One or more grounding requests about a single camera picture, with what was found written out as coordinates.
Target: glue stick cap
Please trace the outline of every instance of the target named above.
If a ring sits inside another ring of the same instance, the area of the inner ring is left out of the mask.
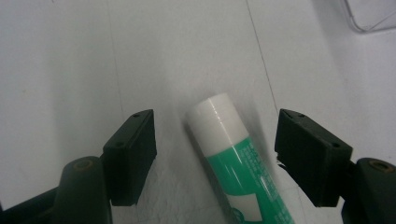
[[[248,131],[227,93],[202,101],[187,113],[187,122],[206,157],[248,137]]]

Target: clear plastic container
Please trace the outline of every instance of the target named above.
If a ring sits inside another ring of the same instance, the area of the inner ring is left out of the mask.
[[[349,25],[359,33],[396,27],[396,0],[342,0]]]

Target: cylindrical tube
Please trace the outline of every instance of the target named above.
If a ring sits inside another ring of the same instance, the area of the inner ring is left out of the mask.
[[[294,223],[227,93],[196,105],[187,122],[240,223]]]

